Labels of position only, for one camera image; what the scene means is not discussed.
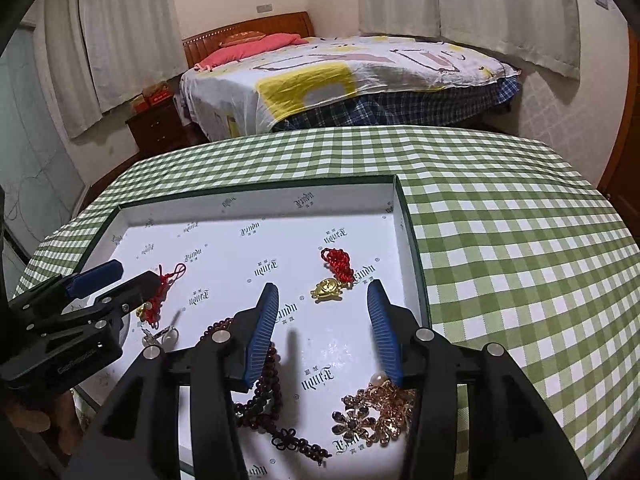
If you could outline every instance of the dark red beads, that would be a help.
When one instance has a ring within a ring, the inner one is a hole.
[[[217,330],[228,329],[231,322],[232,319],[227,317],[224,321],[210,325],[200,340],[210,337]],[[273,437],[271,443],[277,449],[296,450],[321,465],[325,458],[331,456],[325,449],[321,449],[318,444],[310,446],[309,442],[304,438],[296,438],[294,429],[286,431],[278,430],[276,427],[275,423],[280,418],[280,412],[283,407],[282,389],[276,368],[277,352],[275,345],[271,342],[264,360],[262,375],[255,383],[253,399],[248,400],[245,404],[241,402],[234,403],[236,425],[238,428],[244,427],[252,430],[263,428]],[[265,413],[270,401],[269,413]]]

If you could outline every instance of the jewelry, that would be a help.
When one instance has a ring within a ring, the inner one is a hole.
[[[346,442],[352,442],[357,435],[367,447],[379,442],[386,446],[390,440],[397,440],[411,425],[415,401],[415,390],[401,390],[382,372],[375,373],[366,390],[358,390],[355,396],[342,398],[346,415],[333,412],[332,419],[338,422],[332,431],[341,434]],[[372,408],[380,413],[378,420],[369,415]]]
[[[351,283],[339,282],[335,278],[327,278],[316,285],[311,291],[311,297],[319,303],[322,300],[340,300],[342,288],[351,288]]]
[[[324,248],[320,257],[329,264],[336,280],[343,283],[353,283],[353,269],[350,267],[348,253],[342,249]]]
[[[175,266],[174,272],[168,274],[162,273],[162,265],[158,265],[160,272],[160,286],[158,292],[149,301],[145,301],[136,309],[136,316],[140,318],[142,322],[147,322],[155,330],[158,329],[158,322],[160,321],[160,307],[162,302],[166,299],[166,294],[169,288],[174,284],[175,280],[184,276],[187,271],[187,266],[183,263]]]
[[[174,349],[179,336],[178,329],[173,325],[169,325],[168,327],[163,328],[156,335],[153,335],[144,327],[142,327],[142,332],[145,334],[142,338],[143,346],[152,346],[159,344],[165,352]]]
[[[233,320],[227,317],[225,320],[219,321],[207,327],[207,331],[200,337],[202,341],[206,337],[211,337],[218,330],[228,330]],[[245,427],[252,430],[263,428],[271,435],[271,443],[280,451],[289,449],[297,451],[306,457],[318,462],[322,465],[325,458],[329,458],[331,454],[318,444],[309,444],[305,438],[297,438],[296,430],[289,428],[281,428],[277,430],[276,420],[280,418],[280,410],[282,410],[282,392],[280,391],[280,379],[278,378],[278,370],[276,369],[277,350],[273,342],[270,343],[267,350],[267,357],[264,361],[262,374],[255,383],[254,397],[247,401],[246,404],[236,402],[234,404],[234,412],[236,414],[236,424],[238,428]],[[265,412],[267,404],[271,403],[269,413]]]

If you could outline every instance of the pink pillow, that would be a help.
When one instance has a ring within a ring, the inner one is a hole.
[[[226,46],[219,48],[217,51],[209,54],[205,59],[196,65],[197,70],[206,70],[207,68],[215,68],[217,66],[230,63],[232,61],[240,61],[247,57],[256,56],[263,52],[278,50],[287,45],[307,44],[307,40],[302,40],[299,34],[270,34],[260,41],[252,41],[251,43],[242,43],[234,46]]]

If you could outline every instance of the gold brooch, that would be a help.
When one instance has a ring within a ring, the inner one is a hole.
[[[401,390],[384,375],[375,374],[366,390],[358,390],[355,396],[342,398],[346,415],[334,412],[332,418],[338,422],[332,431],[341,434],[345,442],[352,442],[357,435],[367,447],[379,442],[386,446],[397,440],[403,431],[408,431],[414,408],[415,390]],[[369,409],[380,413],[376,420]]]
[[[311,297],[316,300],[316,303],[322,300],[340,300],[343,288],[351,288],[351,283],[327,278],[316,285],[316,290],[311,291]]]

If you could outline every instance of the wooden drawer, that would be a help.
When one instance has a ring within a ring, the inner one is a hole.
[[[190,145],[171,99],[135,115],[127,124],[142,156],[159,155]]]

